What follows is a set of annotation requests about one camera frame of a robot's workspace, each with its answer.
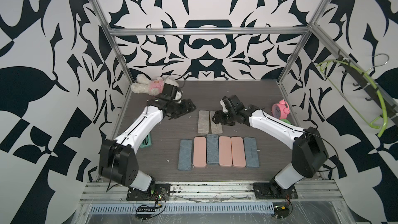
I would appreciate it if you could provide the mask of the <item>beige case with yellow glasses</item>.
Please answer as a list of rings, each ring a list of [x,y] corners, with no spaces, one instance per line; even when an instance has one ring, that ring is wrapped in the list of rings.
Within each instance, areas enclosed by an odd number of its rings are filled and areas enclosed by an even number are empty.
[[[212,134],[222,134],[222,124],[220,124],[220,111],[210,111],[210,127]]]

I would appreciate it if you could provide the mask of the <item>grey case with black sunglasses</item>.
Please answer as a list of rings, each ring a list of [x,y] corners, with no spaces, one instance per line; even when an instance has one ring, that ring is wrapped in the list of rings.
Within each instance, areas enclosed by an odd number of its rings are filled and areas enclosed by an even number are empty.
[[[209,128],[210,128],[209,120],[210,120],[210,112],[205,110],[200,110],[198,117],[198,134],[204,134],[204,135],[209,134]]]

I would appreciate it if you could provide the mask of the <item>mint case with white sunglasses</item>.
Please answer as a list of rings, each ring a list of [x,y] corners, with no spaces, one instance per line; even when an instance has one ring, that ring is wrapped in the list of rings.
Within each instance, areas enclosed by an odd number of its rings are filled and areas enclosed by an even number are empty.
[[[208,164],[219,164],[219,137],[216,134],[206,136],[206,161]]]

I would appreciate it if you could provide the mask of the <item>grey-green case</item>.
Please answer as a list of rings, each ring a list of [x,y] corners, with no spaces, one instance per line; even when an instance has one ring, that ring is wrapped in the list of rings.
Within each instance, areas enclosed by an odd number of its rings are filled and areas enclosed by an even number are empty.
[[[151,138],[151,133],[149,133],[145,139],[142,141],[140,148],[147,148],[152,145],[152,138]]]

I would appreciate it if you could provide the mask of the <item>pink case with red glasses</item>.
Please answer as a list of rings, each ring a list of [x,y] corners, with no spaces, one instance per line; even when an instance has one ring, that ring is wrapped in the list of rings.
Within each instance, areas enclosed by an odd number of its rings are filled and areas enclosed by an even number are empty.
[[[206,138],[195,137],[193,148],[193,166],[195,168],[205,168],[207,166]]]

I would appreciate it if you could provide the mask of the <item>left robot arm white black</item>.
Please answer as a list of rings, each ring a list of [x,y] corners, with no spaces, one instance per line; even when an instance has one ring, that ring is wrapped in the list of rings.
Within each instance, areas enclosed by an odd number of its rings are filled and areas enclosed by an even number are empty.
[[[142,114],[126,131],[115,139],[106,139],[102,143],[99,175],[126,187],[148,191],[154,179],[139,169],[136,158],[142,142],[164,117],[176,119],[196,108],[191,99],[174,102],[155,98],[147,101]]]

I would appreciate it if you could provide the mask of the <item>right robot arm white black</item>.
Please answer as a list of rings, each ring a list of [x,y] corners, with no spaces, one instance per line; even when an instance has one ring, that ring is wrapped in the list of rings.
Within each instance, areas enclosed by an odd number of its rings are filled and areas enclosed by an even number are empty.
[[[271,135],[292,150],[291,162],[270,180],[275,194],[291,190],[304,178],[312,178],[329,158],[318,130],[288,125],[254,105],[224,108],[216,111],[211,120],[228,126],[245,124]]]

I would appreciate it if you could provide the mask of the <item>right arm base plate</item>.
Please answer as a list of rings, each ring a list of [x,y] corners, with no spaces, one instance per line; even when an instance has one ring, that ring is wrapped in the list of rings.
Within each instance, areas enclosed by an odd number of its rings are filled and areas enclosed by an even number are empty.
[[[266,183],[253,183],[253,189],[257,199],[291,200],[298,198],[294,185],[288,189],[282,189],[273,179]]]

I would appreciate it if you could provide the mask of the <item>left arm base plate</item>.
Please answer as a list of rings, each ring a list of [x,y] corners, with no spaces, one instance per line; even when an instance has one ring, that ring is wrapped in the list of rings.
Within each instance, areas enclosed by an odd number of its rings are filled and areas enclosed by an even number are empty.
[[[151,185],[147,191],[141,191],[132,187],[129,187],[126,200],[129,202],[136,201],[155,201],[155,200],[168,200],[170,197],[171,184],[155,183]]]

